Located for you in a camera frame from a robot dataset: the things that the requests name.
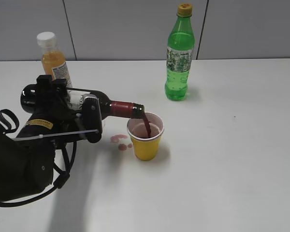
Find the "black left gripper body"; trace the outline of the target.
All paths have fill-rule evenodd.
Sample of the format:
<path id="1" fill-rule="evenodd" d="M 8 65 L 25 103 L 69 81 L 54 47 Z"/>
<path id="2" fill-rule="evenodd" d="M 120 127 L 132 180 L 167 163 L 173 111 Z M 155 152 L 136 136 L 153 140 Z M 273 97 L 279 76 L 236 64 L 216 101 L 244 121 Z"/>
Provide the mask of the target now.
<path id="1" fill-rule="evenodd" d="M 65 145 L 86 140 L 80 131 L 84 127 L 79 121 L 79 111 L 70 109 L 66 98 L 60 96 L 27 96 L 26 112 L 31 116 L 26 122 L 26 137 L 52 135 L 46 138 L 27 139 L 27 145 Z"/>

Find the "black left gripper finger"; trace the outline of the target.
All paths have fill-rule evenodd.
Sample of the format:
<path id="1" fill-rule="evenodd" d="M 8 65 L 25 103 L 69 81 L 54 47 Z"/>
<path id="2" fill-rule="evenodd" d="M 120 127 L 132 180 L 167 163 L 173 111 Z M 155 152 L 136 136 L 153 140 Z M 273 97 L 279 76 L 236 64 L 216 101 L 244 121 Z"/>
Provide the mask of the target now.
<path id="1" fill-rule="evenodd" d="M 60 96 L 63 103 L 68 106 L 68 90 L 67 90 L 67 80 L 66 79 L 56 79 L 53 81 L 53 86 L 55 91 Z"/>
<path id="2" fill-rule="evenodd" d="M 36 105 L 47 106 L 53 104 L 52 76 L 39 75 L 36 80 Z"/>

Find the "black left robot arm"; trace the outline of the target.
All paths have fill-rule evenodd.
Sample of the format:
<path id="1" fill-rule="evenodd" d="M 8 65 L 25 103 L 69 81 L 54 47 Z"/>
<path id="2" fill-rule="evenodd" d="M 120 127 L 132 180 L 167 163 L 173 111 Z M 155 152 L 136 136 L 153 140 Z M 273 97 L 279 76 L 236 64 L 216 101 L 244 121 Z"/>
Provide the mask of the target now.
<path id="1" fill-rule="evenodd" d="M 68 97 L 65 79 L 40 75 L 21 94 L 30 113 L 24 126 L 11 110 L 0 110 L 0 207 L 37 201 L 69 178 L 75 154 L 68 155 L 66 145 L 85 139 L 85 130 Z"/>

